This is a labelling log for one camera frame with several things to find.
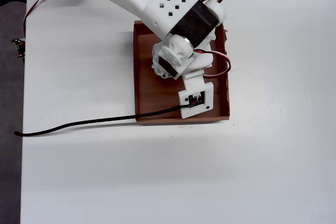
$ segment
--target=white bracket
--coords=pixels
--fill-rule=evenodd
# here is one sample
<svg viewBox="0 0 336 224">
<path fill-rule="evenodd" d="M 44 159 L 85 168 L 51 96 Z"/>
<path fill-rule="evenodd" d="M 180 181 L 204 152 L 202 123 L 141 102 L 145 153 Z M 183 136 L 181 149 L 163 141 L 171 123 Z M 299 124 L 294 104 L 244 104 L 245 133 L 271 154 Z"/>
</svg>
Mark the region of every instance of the white bracket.
<svg viewBox="0 0 336 224">
<path fill-rule="evenodd" d="M 204 83 L 204 71 L 196 71 L 182 75 L 185 90 L 180 91 L 178 97 L 180 105 L 190 105 L 181 109 L 181 117 L 188 118 L 214 108 L 214 85 Z"/>
</svg>

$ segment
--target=white table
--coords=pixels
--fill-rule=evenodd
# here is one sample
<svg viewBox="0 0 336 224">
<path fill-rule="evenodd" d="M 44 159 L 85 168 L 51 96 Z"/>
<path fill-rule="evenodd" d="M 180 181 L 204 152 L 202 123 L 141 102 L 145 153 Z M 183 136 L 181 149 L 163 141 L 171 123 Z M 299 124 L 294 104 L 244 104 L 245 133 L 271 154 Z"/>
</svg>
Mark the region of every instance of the white table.
<svg viewBox="0 0 336 224">
<path fill-rule="evenodd" d="M 335 2 L 224 1 L 229 121 L 24 138 L 22 224 L 335 223 Z M 134 113 L 135 19 L 108 0 L 37 6 L 24 132 Z"/>
</svg>

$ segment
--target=black cable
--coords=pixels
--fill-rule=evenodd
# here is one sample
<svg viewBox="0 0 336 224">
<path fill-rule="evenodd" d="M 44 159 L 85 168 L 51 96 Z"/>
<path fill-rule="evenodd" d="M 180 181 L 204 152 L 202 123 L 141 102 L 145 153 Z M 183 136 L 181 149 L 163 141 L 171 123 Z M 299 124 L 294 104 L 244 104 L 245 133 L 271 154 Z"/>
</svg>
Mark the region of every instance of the black cable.
<svg viewBox="0 0 336 224">
<path fill-rule="evenodd" d="M 63 124 L 61 126 L 58 126 L 58 127 L 55 127 L 55 128 L 49 129 L 49 130 L 39 131 L 39 132 L 34 132 L 34 133 L 21 133 L 21 132 L 15 131 L 14 134 L 17 135 L 17 136 L 39 136 L 39 135 L 47 134 L 47 133 L 50 133 L 50 132 L 59 131 L 59 130 L 67 128 L 67 127 L 76 126 L 76 125 L 111 122 L 111 121 L 136 119 L 136 118 L 145 118 L 147 116 L 166 114 L 166 113 L 177 111 L 177 110 L 180 110 L 180 109 L 183 109 L 183 108 L 189 108 L 189 104 L 188 105 L 179 105 L 179 106 L 172 107 L 170 109 L 165 109 L 165 110 L 160 110 L 160 111 L 155 111 L 155 112 L 150 112 L 150 113 L 145 113 L 145 114 L 117 116 L 115 118 L 101 118 L 101 119 L 93 119 L 93 120 L 67 123 L 67 124 Z"/>
</svg>

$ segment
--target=cardboard tray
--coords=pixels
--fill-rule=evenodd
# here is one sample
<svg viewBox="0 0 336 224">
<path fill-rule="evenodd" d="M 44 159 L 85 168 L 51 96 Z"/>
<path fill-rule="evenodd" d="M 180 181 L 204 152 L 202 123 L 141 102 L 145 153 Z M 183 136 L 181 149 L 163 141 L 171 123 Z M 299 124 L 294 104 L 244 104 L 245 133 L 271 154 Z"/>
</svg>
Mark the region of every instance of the cardboard tray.
<svg viewBox="0 0 336 224">
<path fill-rule="evenodd" d="M 178 92 L 184 90 L 182 77 L 162 79 L 152 69 L 153 45 L 161 40 L 141 21 L 134 24 L 134 88 L 136 114 L 168 109 L 180 104 Z M 226 34 L 223 26 L 216 28 L 216 40 L 212 41 L 212 50 L 225 51 Z M 213 66 L 205 70 L 206 74 L 216 74 L 227 68 L 225 60 L 214 56 Z M 139 118 L 139 124 L 145 123 L 187 123 L 228 120 L 230 116 L 228 77 L 205 79 L 214 85 L 214 108 L 210 111 L 182 119 L 180 110 L 167 114 Z"/>
</svg>

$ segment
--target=gray floor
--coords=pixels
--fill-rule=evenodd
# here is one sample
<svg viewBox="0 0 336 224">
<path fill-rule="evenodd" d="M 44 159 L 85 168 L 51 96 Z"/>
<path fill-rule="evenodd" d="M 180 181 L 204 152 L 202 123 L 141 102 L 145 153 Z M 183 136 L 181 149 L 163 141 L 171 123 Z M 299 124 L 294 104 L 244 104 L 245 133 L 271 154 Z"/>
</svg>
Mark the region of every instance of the gray floor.
<svg viewBox="0 0 336 224">
<path fill-rule="evenodd" d="M 20 222 L 24 64 L 11 39 L 23 38 L 26 4 L 0 7 L 0 224 Z"/>
</svg>

